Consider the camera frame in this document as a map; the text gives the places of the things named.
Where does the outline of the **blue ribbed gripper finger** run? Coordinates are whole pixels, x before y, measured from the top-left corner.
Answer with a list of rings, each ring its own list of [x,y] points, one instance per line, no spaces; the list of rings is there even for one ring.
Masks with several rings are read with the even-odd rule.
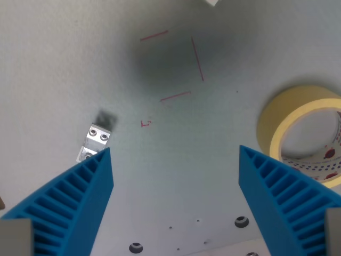
[[[340,207],[337,193],[246,146],[239,186],[271,255],[327,255],[324,216]]]
[[[32,221],[34,255],[90,255],[112,190],[106,148],[37,189],[2,219]]]

